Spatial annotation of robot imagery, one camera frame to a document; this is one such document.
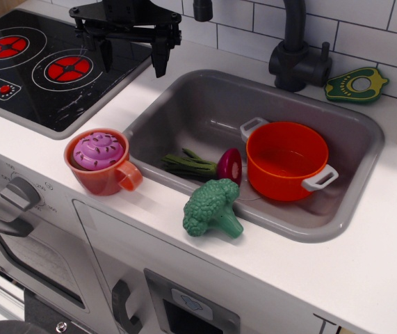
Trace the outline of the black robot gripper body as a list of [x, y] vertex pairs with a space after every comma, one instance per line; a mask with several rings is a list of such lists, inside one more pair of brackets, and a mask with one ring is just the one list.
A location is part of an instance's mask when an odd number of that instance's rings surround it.
[[100, 1], [70, 8], [76, 31], [85, 37], [181, 44], [181, 15], [151, 1]]

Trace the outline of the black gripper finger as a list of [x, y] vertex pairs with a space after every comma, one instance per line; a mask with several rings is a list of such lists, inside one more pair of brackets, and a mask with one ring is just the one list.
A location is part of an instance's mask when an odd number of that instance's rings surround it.
[[170, 57], [170, 44], [166, 35], [156, 36], [151, 42], [152, 46], [152, 65], [155, 69], [157, 78], [165, 75], [168, 60]]
[[112, 66], [112, 45], [106, 38], [94, 38], [95, 61], [101, 71], [109, 72]]

